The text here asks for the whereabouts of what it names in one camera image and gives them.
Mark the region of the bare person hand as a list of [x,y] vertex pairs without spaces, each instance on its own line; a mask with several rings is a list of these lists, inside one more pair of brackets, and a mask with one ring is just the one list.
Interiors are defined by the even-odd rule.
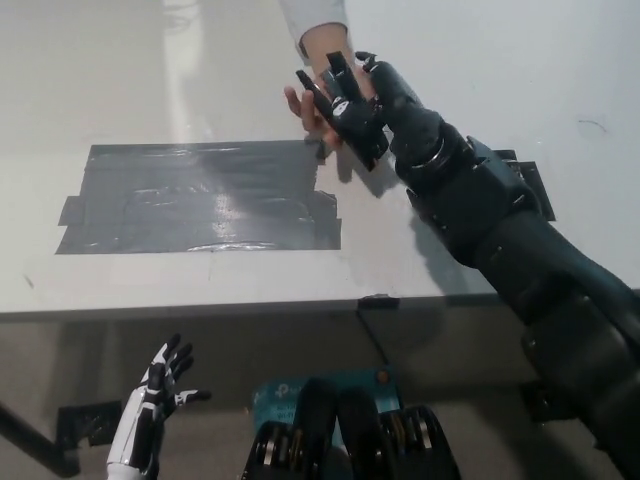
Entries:
[[[320,74],[329,67],[327,54],[341,51],[350,62],[350,67],[362,94],[367,99],[376,95],[368,76],[356,64],[346,26],[337,23],[317,26],[306,32],[301,41],[318,86],[324,87]],[[312,137],[321,138],[332,150],[342,146],[342,139],[339,135],[316,112],[311,92],[303,90],[298,94],[293,87],[287,86],[284,88],[284,95],[289,110],[301,120],[302,127],[307,133]]]

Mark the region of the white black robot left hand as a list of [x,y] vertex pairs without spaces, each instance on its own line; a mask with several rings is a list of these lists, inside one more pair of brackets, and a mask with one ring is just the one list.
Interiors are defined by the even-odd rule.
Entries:
[[166,341],[132,390],[106,461],[108,480],[156,479],[166,420],[186,404],[211,398],[206,390],[176,389],[194,362],[193,346],[180,342],[179,334]]

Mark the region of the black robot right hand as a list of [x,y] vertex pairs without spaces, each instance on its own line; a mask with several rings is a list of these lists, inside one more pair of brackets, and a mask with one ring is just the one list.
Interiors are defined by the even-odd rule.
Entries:
[[390,150],[411,165],[429,161],[443,146],[441,116],[425,108],[404,78],[388,62],[359,52],[375,96],[366,99],[340,52],[328,55],[342,95],[333,101],[332,128],[369,170]]

